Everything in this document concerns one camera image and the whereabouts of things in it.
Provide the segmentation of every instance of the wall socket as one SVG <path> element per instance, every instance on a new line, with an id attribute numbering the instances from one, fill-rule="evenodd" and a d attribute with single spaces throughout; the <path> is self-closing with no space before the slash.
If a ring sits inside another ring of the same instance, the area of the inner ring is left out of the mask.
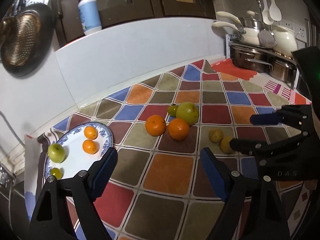
<path id="1" fill-rule="evenodd" d="M 306 27 L 295 22 L 291 22 L 285 19 L 282 19 L 279 22 L 279 25 L 292 29 L 296 35 L 296 39 L 307 42 L 307 32 Z"/>
<path id="2" fill-rule="evenodd" d="M 295 23 L 293 25 L 294 33 L 296 34 L 296 39 L 307 42 L 307 32 L 306 32 L 306 27 L 300 24 Z"/>
<path id="3" fill-rule="evenodd" d="M 279 25 L 292 29 L 292 22 L 285 19 L 282 19 Z"/>

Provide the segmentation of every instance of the white pot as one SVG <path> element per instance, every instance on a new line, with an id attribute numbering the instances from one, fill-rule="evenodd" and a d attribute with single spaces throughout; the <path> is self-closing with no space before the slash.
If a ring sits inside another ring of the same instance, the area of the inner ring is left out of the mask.
<path id="1" fill-rule="evenodd" d="M 234 29 L 235 31 L 237 31 L 239 36 L 242 37 L 242 39 L 239 39 L 240 42 L 250 44 L 250 45 L 255 45 L 255 46 L 260 45 L 259 38 L 258 38 L 258 34 L 260 31 L 258 29 L 244 28 L 246 33 L 240 34 L 239 29 L 232 23 L 217 21 L 217 22 L 212 23 L 212 26 L 213 27 L 230 27 L 230 28 Z"/>
<path id="2" fill-rule="evenodd" d="M 298 49 L 295 33 L 293 30 L 280 25 L 272 25 L 277 45 L 273 47 L 276 52 L 292 57 L 292 51 Z"/>

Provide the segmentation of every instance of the soap bottle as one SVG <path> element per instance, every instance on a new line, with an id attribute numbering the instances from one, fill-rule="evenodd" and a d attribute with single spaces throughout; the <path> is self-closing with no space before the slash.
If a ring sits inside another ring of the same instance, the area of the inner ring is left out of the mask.
<path id="1" fill-rule="evenodd" d="M 85 35 L 95 33 L 102 29 L 97 0 L 81 0 L 78 4 L 78 10 Z"/>

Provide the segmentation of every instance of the plate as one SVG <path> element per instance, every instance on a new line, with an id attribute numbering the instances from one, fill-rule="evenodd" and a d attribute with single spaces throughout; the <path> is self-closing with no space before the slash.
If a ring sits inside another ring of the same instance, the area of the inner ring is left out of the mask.
<path id="1" fill-rule="evenodd" d="M 99 145 L 99 150 L 95 154 L 85 153 L 82 149 L 82 143 L 87 139 L 84 136 L 84 129 L 87 126 L 93 126 L 98 131 L 98 137 L 93 140 Z M 87 122 L 65 133 L 58 141 L 66 152 L 66 158 L 62 163 L 54 163 L 46 156 L 44 177 L 50 176 L 52 168 L 59 168 L 62 171 L 62 178 L 72 178 L 81 170 L 88 170 L 93 162 L 98 161 L 106 153 L 109 147 L 113 146 L 112 132 L 103 123 Z"/>

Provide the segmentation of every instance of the white spatula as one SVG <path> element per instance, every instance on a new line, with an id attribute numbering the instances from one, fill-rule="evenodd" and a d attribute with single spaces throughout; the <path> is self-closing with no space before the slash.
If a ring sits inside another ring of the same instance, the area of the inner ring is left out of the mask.
<path id="1" fill-rule="evenodd" d="M 264 5 L 263 11 L 262 11 L 263 22 L 267 25 L 271 25 L 273 24 L 273 19 L 270 16 L 267 0 L 263 0 L 263 5 Z"/>
<path id="2" fill-rule="evenodd" d="M 271 0 L 269 12 L 272 19 L 274 19 L 275 21 L 281 21 L 282 19 L 281 12 L 278 6 L 276 5 L 275 0 Z"/>

